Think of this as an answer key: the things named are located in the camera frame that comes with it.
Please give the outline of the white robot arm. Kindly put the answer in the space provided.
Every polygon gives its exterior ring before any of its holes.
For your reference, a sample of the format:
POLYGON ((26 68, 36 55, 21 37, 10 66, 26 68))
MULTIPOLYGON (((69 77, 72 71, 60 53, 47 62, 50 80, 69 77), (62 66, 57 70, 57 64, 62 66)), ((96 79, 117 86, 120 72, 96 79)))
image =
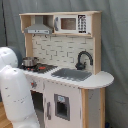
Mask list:
POLYGON ((40 128, 20 51, 0 47, 0 91, 8 120, 13 128, 40 128))

